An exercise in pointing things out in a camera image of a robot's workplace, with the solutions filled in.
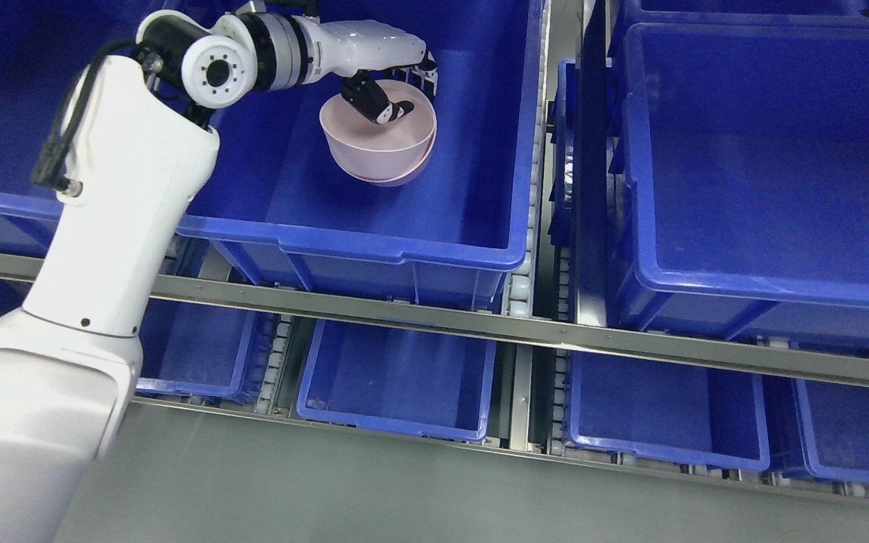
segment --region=blue plastic bin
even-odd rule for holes
[[[869,30],[625,44],[621,325],[869,347]]]
[[[167,7],[211,26],[241,3]],[[60,206],[28,178],[63,91],[103,42],[135,35],[159,5],[46,0],[0,11],[0,251],[45,253]],[[541,13],[542,0],[325,2],[325,21],[373,18],[430,45],[439,130],[424,174],[379,189],[334,164],[317,118],[340,91],[328,76],[214,117],[220,157],[178,232],[213,241],[255,283],[489,306],[525,254]]]
[[[318,321],[297,413],[410,436],[487,435],[496,343]]]
[[[763,471],[769,438],[759,375],[572,353],[568,439],[581,448]]]
[[[0,317],[23,296],[0,281]],[[256,399],[276,316],[193,303],[149,300],[140,330],[143,368],[136,391]]]
[[[772,469],[869,483],[869,388],[766,379]]]
[[[555,175],[548,200],[552,203],[552,219],[548,236],[556,247],[572,243],[572,193],[566,187],[566,172],[570,172],[576,144],[576,61],[565,59],[558,65],[558,87],[555,90]]]
[[[276,323],[269,313],[151,299],[139,333],[144,361],[136,391],[253,401]]]
[[[610,56],[640,22],[869,28],[869,0],[621,0]]]

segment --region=black cable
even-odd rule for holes
[[[111,41],[96,52],[96,56],[90,62],[89,68],[86,69],[86,77],[83,79],[79,96],[76,97],[72,116],[69,117],[69,124],[65,130],[62,130],[63,119],[66,117],[66,110],[69,108],[69,102],[72,100],[72,94],[75,93],[75,87],[79,82],[79,78],[76,77],[73,80],[72,85],[66,90],[66,95],[63,96],[62,106],[60,106],[59,111],[56,112],[56,116],[52,120],[49,137],[46,139],[45,144],[42,145],[42,151],[39,152],[38,160],[35,162],[35,167],[32,170],[32,182],[36,185],[47,186],[49,189],[58,190],[58,192],[64,192],[69,188],[70,181],[60,174],[60,170],[63,167],[63,162],[66,160],[66,155],[69,154],[69,147],[72,147],[72,138],[75,137],[76,131],[79,130],[79,124],[82,122],[82,117],[86,114],[86,105],[89,103],[89,97],[93,93],[93,86],[96,84],[96,78],[100,74],[103,61],[114,51],[130,48],[135,45],[136,42],[134,40]]]

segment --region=pink bowl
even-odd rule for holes
[[[431,155],[438,128],[435,108],[408,83],[383,79],[377,84],[392,102],[410,100],[414,110],[392,123],[374,124],[336,95],[321,107],[321,127],[334,161],[349,175],[367,183],[407,183]]]

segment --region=metal rail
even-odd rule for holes
[[[34,281],[41,259],[0,254],[0,279]],[[447,333],[509,343],[620,354],[694,367],[713,367],[869,386],[869,360],[789,351],[630,330],[611,330],[543,319],[441,309],[159,275],[152,296],[349,323]]]

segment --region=white robotic arm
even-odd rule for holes
[[[383,123],[410,104],[370,90],[365,69],[423,64],[434,74],[413,35],[376,21],[318,25],[279,14],[228,14],[207,31],[158,11],[141,25],[131,58],[97,59],[34,172],[65,204],[55,238],[21,309],[0,319],[3,542],[51,541],[79,478],[111,446],[141,368],[137,333],[152,282],[213,172],[213,110],[250,90],[337,72],[358,77],[342,92]],[[152,75],[190,97],[186,113],[149,92]]]

